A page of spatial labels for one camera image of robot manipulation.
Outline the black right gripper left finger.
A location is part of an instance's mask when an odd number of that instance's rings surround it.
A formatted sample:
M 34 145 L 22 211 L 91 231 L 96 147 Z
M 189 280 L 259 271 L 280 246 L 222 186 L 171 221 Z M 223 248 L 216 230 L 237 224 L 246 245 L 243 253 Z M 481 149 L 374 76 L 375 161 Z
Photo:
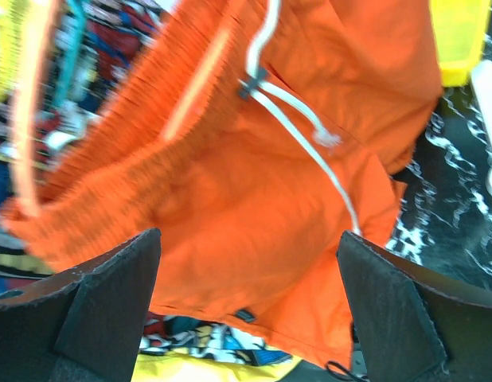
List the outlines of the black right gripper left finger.
M 0 381 L 129 381 L 161 255 L 154 228 L 0 294 Z

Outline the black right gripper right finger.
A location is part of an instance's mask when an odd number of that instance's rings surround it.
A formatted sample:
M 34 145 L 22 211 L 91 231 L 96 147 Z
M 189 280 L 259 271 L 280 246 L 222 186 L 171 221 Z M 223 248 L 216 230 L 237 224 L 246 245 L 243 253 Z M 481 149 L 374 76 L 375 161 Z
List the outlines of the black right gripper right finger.
M 371 381 L 492 381 L 492 291 L 344 232 L 337 252 Z

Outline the orange shorts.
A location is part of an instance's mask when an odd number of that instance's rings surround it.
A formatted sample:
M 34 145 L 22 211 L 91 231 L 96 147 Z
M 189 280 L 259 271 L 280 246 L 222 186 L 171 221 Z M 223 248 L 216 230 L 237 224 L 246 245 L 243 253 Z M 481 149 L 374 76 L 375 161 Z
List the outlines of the orange shorts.
M 265 1 L 182 1 L 81 143 L 5 226 L 63 271 L 162 233 L 150 308 L 348 364 L 342 233 L 389 241 L 441 93 L 426 1 L 284 1 L 247 99 Z

